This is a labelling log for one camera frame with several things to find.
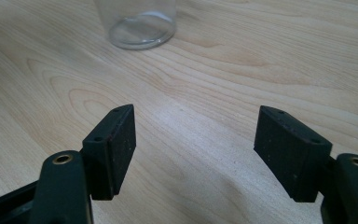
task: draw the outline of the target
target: glass base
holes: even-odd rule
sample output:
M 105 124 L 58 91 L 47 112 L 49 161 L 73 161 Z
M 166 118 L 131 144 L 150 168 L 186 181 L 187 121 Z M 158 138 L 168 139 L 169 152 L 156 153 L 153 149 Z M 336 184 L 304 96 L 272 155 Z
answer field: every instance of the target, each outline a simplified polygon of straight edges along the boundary
M 121 49 L 150 49 L 169 40 L 175 33 L 171 19 L 159 12 L 124 18 L 109 31 L 109 41 Z

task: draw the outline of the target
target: wood grain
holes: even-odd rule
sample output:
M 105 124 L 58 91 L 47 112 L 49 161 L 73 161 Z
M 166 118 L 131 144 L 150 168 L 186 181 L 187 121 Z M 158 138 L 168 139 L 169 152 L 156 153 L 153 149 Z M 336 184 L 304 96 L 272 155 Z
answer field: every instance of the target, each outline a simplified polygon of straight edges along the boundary
M 150 50 L 103 39 L 91 0 L 0 0 L 0 196 L 134 104 L 137 148 L 96 223 L 322 223 L 253 151 L 258 108 L 358 154 L 358 1 L 178 0 Z

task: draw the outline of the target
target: transparent container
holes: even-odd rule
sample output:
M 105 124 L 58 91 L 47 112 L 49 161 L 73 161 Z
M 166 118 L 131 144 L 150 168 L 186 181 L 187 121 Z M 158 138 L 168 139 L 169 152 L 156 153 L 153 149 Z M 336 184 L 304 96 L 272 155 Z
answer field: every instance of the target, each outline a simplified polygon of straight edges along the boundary
M 106 33 L 121 49 L 150 49 L 175 33 L 175 0 L 94 0 Z

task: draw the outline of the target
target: table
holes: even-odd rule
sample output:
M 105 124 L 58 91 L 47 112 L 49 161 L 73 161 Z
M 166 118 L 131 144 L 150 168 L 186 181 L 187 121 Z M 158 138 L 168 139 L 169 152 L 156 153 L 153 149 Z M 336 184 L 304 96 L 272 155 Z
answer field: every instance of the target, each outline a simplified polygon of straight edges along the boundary
M 134 104 L 137 148 L 95 223 L 322 223 L 253 151 L 258 109 L 358 154 L 358 1 L 178 0 L 166 44 L 103 38 L 91 0 L 0 1 L 0 196 Z

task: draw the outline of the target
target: transparent cup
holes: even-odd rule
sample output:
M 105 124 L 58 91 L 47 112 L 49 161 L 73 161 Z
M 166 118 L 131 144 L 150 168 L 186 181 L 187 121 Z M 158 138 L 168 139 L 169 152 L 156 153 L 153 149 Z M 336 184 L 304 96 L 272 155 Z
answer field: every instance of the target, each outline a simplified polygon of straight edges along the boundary
M 94 0 L 106 37 L 121 49 L 150 49 L 175 33 L 175 0 Z

